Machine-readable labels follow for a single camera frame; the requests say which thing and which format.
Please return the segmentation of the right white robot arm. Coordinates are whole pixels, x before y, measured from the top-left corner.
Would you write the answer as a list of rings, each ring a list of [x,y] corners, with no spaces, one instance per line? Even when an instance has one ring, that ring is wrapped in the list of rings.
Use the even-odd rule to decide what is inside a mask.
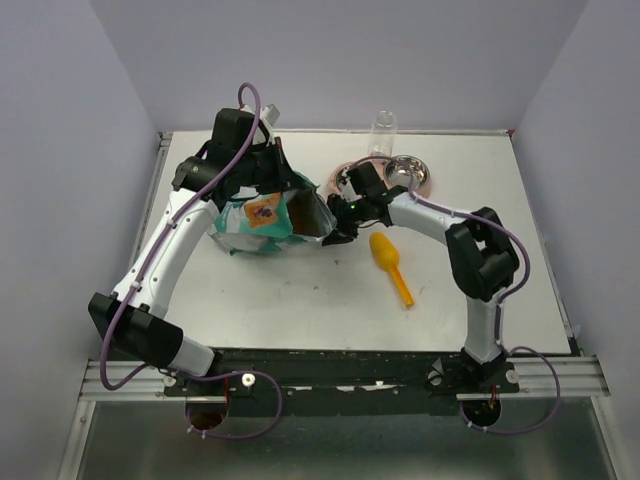
[[[349,166],[346,177],[343,190],[327,197],[336,227],[323,243],[352,242],[361,226],[378,222],[444,245],[453,280],[467,304],[462,353],[470,361],[461,365],[460,379],[471,391],[485,390],[496,380],[492,362],[504,354],[502,305],[520,268],[515,239],[493,209],[466,212],[432,203],[415,191],[414,177],[406,186],[389,187],[368,159]]]

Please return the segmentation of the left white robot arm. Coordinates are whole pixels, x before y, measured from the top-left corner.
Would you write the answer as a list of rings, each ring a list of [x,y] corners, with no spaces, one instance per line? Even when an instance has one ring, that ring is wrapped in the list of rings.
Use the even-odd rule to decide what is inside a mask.
[[[176,167],[163,214],[127,274],[110,294],[91,298],[89,315],[102,337],[100,379],[107,389],[116,387],[107,375],[111,349],[143,366],[185,374],[201,395],[220,387],[214,350],[165,316],[193,251],[227,204],[303,186],[274,134],[278,117],[274,105],[220,110],[211,138]]]

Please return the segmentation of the yellow plastic scoop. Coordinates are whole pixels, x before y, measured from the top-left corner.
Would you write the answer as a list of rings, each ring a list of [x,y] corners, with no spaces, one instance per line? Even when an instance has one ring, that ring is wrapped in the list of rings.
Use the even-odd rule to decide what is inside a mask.
[[[382,232],[370,235],[369,246],[376,265],[390,276],[403,305],[412,308],[415,301],[399,270],[400,256],[396,247]]]

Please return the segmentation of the teal dog food bag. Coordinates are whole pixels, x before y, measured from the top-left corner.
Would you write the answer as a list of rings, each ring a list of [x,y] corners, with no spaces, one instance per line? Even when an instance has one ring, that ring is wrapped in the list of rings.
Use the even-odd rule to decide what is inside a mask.
[[[337,220],[316,184],[298,172],[294,179],[301,185],[284,192],[241,188],[214,220],[209,238],[229,255],[275,254],[296,245],[321,244]]]

